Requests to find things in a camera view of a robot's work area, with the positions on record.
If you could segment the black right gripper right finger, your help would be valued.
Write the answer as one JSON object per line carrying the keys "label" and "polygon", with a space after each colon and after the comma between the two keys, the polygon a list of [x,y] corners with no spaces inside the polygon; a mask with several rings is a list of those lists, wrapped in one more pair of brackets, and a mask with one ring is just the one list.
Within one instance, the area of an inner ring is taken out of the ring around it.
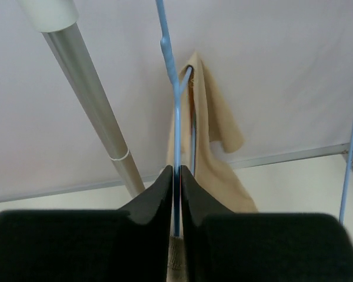
{"label": "black right gripper right finger", "polygon": [[181,167],[189,281],[353,281],[353,245],[324,213],[235,213]]}

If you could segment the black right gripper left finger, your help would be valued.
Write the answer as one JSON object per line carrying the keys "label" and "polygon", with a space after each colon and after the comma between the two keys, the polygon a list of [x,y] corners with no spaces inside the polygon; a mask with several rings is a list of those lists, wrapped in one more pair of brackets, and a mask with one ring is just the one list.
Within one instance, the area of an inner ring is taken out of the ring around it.
{"label": "black right gripper left finger", "polygon": [[0,212],[0,281],[165,281],[172,177],[116,210]]}

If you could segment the light blue wire hanger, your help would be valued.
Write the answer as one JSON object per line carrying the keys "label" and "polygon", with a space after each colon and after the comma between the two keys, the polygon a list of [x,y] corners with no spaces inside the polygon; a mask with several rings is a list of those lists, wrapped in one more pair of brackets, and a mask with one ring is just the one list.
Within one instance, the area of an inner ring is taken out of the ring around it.
{"label": "light blue wire hanger", "polygon": [[169,35],[168,23],[163,0],[156,0],[159,23],[161,26],[162,37],[160,46],[164,57],[166,72],[172,85],[174,97],[174,173],[173,173],[173,215],[175,237],[181,236],[181,99],[186,89],[192,68],[189,66],[183,79],[179,79],[175,60],[172,52],[171,37]]}
{"label": "light blue wire hanger", "polygon": [[345,167],[344,182],[343,182],[343,187],[342,187],[341,203],[340,203],[340,208],[339,208],[338,220],[341,225],[344,224],[345,208],[346,208],[347,195],[348,195],[348,185],[349,185],[349,178],[350,178],[351,167],[352,167],[352,157],[353,157],[353,121],[352,121],[349,149],[348,149],[348,153],[347,153],[347,163],[346,163],[346,167]]}

